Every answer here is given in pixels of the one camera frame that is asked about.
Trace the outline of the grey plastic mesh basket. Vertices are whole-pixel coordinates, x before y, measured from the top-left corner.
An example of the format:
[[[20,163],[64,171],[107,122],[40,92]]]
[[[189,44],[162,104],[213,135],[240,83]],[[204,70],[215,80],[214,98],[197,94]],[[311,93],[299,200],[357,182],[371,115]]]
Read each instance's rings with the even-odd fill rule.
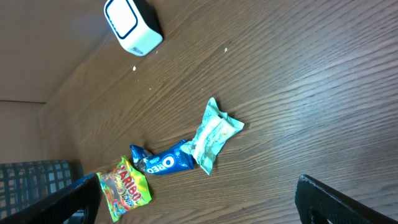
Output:
[[[1,164],[1,219],[83,177],[79,161],[46,160]]]

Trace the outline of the mint green wipes pack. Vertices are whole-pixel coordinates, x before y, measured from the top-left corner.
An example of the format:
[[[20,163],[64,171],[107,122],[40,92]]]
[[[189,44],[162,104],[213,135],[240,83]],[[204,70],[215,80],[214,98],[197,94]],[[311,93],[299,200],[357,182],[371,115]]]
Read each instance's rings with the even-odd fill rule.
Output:
[[[244,123],[230,117],[227,112],[222,112],[212,97],[207,102],[195,136],[184,143],[181,150],[191,155],[206,174],[211,175],[217,155],[226,141],[243,127]]]

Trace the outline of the blue Oreo cookie pack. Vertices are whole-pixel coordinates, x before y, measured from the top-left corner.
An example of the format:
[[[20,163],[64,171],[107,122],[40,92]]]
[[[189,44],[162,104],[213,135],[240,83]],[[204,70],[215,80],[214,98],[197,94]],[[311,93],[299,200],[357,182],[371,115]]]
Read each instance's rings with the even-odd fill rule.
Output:
[[[147,174],[165,175],[194,168],[191,155],[183,152],[180,147],[187,141],[179,141],[171,148],[158,154],[151,154],[143,147],[130,145],[133,165]]]

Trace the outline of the green Haribo candy bag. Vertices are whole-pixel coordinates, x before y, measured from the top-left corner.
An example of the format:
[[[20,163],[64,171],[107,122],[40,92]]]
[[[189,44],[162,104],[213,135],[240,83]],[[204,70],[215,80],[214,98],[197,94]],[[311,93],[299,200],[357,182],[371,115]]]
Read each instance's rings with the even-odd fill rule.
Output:
[[[126,212],[147,205],[152,200],[146,177],[125,156],[121,157],[112,171],[97,172],[96,175],[113,222],[117,222]]]

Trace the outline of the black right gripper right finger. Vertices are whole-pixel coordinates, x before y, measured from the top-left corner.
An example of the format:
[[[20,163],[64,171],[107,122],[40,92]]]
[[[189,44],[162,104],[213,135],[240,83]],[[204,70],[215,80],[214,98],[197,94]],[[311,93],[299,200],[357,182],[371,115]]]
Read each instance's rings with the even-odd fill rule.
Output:
[[[397,224],[393,220],[309,175],[298,178],[295,205],[308,224]]]

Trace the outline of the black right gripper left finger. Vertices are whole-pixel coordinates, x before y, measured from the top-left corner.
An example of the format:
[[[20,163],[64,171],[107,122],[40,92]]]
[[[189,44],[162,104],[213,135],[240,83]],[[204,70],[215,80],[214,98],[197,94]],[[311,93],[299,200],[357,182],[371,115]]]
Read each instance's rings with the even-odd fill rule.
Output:
[[[94,223],[101,202],[96,174],[87,175],[43,200],[1,220],[1,223]]]

